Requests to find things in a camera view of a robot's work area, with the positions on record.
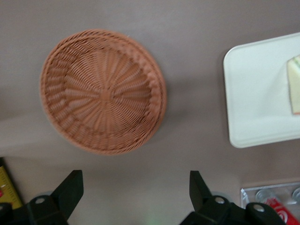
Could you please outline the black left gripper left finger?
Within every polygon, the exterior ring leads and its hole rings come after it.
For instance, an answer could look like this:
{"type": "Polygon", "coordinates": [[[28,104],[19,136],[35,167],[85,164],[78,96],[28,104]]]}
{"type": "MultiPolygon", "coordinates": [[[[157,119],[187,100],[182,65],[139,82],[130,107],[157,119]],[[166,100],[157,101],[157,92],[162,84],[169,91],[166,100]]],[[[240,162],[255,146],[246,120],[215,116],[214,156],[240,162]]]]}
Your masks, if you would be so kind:
{"type": "Polygon", "coordinates": [[[29,223],[67,225],[83,191],[83,172],[73,170],[50,195],[37,196],[26,205],[29,223]]]}

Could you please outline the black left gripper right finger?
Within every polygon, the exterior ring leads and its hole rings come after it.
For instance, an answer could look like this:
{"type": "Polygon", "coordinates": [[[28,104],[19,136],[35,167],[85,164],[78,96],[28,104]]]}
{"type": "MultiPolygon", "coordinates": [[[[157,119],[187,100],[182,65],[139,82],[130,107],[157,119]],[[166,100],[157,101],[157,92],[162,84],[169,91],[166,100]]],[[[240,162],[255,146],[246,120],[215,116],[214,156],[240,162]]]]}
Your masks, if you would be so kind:
{"type": "Polygon", "coordinates": [[[245,225],[245,212],[225,197],[213,195],[198,171],[191,171],[189,196],[194,207],[182,225],[245,225]]]}

